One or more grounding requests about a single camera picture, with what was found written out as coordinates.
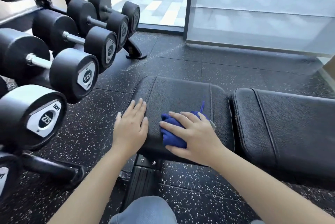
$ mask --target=forearm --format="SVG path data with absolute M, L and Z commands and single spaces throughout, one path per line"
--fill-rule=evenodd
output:
M 98 224 L 126 161 L 113 148 L 107 152 L 48 224 Z
M 328 224 L 335 219 L 285 184 L 226 148 L 213 162 L 266 224 Z

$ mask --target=right hand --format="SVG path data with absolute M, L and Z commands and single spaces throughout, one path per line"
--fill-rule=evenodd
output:
M 162 128 L 185 140 L 187 148 L 166 146 L 166 149 L 181 158 L 213 167 L 216 157 L 222 154 L 225 147 L 215 134 L 209 120 L 201 113 L 198 113 L 200 119 L 189 112 L 180 112 L 180 114 L 169 112 L 169 115 L 180 122 L 185 129 L 163 121 L 159 124 Z

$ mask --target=leather texture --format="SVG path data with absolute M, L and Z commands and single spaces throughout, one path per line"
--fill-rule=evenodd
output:
M 242 149 L 251 162 L 335 178 L 335 100 L 239 88 L 232 102 Z
M 235 143 L 229 99 L 219 86 L 148 76 L 138 82 L 129 103 L 131 100 L 137 101 L 139 98 L 143 98 L 147 102 L 146 116 L 149 120 L 148 137 L 139 150 L 139 154 L 150 158 L 192 163 L 165 149 L 159 122 L 161 114 L 168 111 L 179 113 L 200 110 L 202 101 L 205 101 L 203 113 L 216 125 L 217 136 L 228 149 L 234 151 Z

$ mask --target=blue jeans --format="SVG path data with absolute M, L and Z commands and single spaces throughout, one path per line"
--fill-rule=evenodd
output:
M 140 197 L 122 213 L 114 215 L 109 224 L 177 224 L 176 216 L 168 203 L 161 197 Z M 250 224 L 264 224 L 253 221 Z

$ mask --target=left hand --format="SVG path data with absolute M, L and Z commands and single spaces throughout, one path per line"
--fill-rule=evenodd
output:
M 125 156 L 126 160 L 137 153 L 148 135 L 145 110 L 146 103 L 140 98 L 136 105 L 134 100 L 131 101 L 123 116 L 121 112 L 116 116 L 111 149 Z

